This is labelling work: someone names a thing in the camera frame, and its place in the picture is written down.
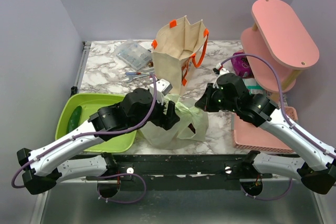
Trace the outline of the green avocado print plastic bag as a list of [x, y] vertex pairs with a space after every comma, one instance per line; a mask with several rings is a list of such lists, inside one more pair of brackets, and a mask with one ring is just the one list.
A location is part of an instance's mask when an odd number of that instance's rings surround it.
[[153, 147], [165, 150], [176, 150], [196, 142], [204, 142], [209, 125], [208, 114], [194, 106], [196, 100], [182, 100], [178, 94], [169, 94], [165, 101], [175, 103], [175, 112], [180, 121], [168, 131], [148, 122], [140, 129], [142, 136]]

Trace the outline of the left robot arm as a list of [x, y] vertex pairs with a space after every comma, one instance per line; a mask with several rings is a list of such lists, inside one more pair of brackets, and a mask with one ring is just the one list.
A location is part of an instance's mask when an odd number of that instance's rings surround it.
[[164, 103], [164, 96], [171, 88], [162, 80], [147, 90], [137, 88], [121, 102], [98, 109], [88, 120], [53, 143], [37, 150], [19, 150], [17, 159], [23, 187], [37, 195], [59, 182], [82, 176], [112, 179], [116, 175], [116, 166], [102, 155], [78, 160], [73, 157], [92, 146], [136, 131], [147, 122], [166, 131], [171, 129], [180, 120], [174, 102]]

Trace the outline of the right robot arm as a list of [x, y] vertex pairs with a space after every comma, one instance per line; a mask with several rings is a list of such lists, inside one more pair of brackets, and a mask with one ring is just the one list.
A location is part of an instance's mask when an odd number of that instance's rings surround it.
[[205, 112], [234, 112], [243, 121], [258, 127], [290, 147], [297, 158], [250, 152], [241, 165], [249, 178], [277, 174], [300, 180], [311, 191], [325, 195], [335, 184], [335, 149], [312, 136], [283, 114], [276, 102], [262, 94], [250, 94], [241, 77], [233, 73], [208, 83], [195, 106]]

